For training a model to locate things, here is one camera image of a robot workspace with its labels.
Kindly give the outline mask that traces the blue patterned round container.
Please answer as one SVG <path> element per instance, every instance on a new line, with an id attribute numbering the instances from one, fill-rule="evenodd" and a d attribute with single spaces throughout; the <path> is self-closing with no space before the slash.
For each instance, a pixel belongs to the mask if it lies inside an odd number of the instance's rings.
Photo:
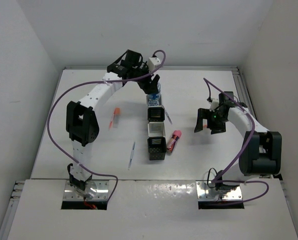
<path id="1" fill-rule="evenodd" d="M 150 100 L 157 100 L 161 97 L 161 84 L 159 82 L 157 83 L 157 92 L 149 94 L 148 96 Z"/>

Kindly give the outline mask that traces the thin orange pen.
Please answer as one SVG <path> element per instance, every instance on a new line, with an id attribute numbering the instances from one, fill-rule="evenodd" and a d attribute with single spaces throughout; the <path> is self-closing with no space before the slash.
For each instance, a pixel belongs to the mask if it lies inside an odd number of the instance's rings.
<path id="1" fill-rule="evenodd" d="M 114 123 L 114 118 L 115 118 L 115 112 L 113 113 L 113 115 L 112 115 L 112 117 L 111 117 L 111 120 L 110 120 L 109 128 L 108 128 L 108 129 L 111 129 L 111 128 L 112 128 L 113 123 Z"/>

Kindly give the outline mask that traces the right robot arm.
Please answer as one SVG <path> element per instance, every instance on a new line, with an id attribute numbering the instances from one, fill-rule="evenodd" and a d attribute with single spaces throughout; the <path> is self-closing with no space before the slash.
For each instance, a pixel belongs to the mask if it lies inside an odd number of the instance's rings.
<path id="1" fill-rule="evenodd" d="M 250 113 L 247 105 L 234 100 L 231 91 L 220 93 L 218 98 L 208 98 L 209 108 L 199 108 L 194 132 L 205 127 L 211 134 L 226 132 L 226 124 L 231 123 L 244 138 L 241 150 L 234 163 L 216 173 L 209 180 L 217 191 L 230 191 L 239 183 L 257 176 L 277 175 L 281 170 L 282 135 L 262 126 Z"/>

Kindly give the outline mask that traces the orange highlighter pen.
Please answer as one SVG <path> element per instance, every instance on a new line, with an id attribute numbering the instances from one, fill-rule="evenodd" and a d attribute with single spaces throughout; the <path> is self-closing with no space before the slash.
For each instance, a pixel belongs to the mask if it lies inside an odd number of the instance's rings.
<path id="1" fill-rule="evenodd" d="M 206 118 L 203 119 L 203 129 L 208 129 L 208 120 Z"/>

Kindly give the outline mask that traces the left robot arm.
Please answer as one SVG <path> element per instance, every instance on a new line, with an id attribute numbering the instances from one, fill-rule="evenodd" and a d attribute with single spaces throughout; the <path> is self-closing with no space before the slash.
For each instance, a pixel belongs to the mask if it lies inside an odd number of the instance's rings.
<path id="1" fill-rule="evenodd" d="M 102 80 L 79 101 L 70 101 L 66 109 L 66 131 L 73 147 L 74 163 L 69 167 L 69 181 L 81 192 L 86 192 L 92 173 L 85 167 L 91 160 L 93 142 L 99 134 L 96 113 L 120 90 L 128 80 L 136 81 L 148 95 L 158 93 L 159 76 L 154 72 L 164 60 L 155 54 L 143 60 L 142 54 L 127 50 L 111 63 Z"/>

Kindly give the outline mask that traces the orange-capped clear tube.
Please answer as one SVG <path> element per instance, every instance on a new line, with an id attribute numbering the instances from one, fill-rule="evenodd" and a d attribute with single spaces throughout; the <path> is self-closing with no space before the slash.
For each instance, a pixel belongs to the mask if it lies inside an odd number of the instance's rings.
<path id="1" fill-rule="evenodd" d="M 114 128 L 118 127 L 120 114 L 121 114 L 120 108 L 119 107 L 115 108 L 114 116 L 113 116 L 113 122 L 112 122 L 112 126 Z"/>

